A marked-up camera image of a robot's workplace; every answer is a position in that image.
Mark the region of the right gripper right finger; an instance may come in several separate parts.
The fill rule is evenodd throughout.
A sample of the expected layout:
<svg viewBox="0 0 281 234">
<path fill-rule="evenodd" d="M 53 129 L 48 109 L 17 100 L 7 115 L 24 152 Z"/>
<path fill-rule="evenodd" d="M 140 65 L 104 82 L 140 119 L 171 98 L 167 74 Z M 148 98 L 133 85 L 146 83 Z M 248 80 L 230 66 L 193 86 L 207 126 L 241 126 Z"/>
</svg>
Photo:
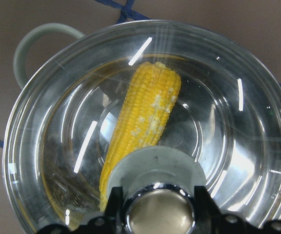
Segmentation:
<svg viewBox="0 0 281 234">
<path fill-rule="evenodd" d="M 194 187 L 196 231 L 217 232 L 221 212 L 204 186 Z"/>
</svg>

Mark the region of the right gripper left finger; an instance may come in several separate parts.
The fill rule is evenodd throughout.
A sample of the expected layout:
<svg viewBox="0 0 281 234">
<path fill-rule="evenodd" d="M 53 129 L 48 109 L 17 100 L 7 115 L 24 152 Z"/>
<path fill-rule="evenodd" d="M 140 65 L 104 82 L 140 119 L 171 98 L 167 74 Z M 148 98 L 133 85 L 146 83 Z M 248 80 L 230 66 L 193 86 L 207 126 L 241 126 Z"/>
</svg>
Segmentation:
<svg viewBox="0 0 281 234">
<path fill-rule="evenodd" d="M 122 186 L 113 187 L 106 205 L 105 216 L 108 217 L 116 227 L 124 226 L 123 205 L 124 199 Z"/>
</svg>

